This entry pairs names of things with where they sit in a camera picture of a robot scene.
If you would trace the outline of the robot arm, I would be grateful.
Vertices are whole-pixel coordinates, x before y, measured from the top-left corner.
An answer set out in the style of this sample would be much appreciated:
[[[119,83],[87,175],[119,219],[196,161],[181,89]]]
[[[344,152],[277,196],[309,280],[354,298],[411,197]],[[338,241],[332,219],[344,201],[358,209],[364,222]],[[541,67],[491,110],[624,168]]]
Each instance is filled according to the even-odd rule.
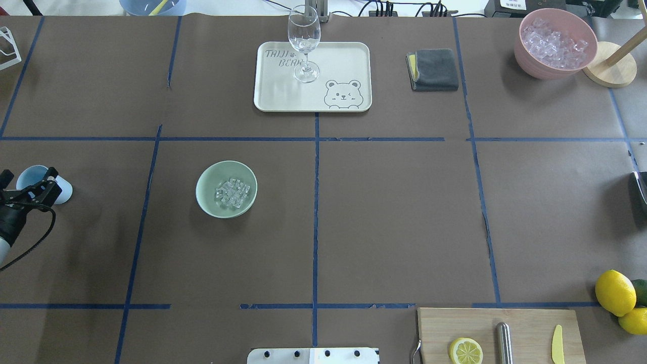
[[[1,240],[2,240],[2,261],[6,258],[9,250],[19,237],[26,224],[26,217],[31,210],[50,212],[51,223],[35,244],[14,260],[2,267],[5,271],[8,267],[21,260],[28,253],[33,251],[50,235],[56,223],[56,212],[53,206],[58,196],[63,192],[58,185],[56,178],[58,171],[53,167],[47,167],[42,178],[34,184],[20,190],[7,190],[14,175],[9,169],[2,171],[2,197],[1,197]]]

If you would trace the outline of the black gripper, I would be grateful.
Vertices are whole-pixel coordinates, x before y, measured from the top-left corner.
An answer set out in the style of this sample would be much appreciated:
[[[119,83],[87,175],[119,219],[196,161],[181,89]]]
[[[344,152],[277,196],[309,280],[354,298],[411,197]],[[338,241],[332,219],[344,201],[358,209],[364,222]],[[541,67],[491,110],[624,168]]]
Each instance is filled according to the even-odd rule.
[[[22,190],[2,191],[1,237],[11,247],[26,224],[26,216],[32,209],[42,212],[51,210],[62,189],[58,186],[58,171],[47,168],[42,180]]]

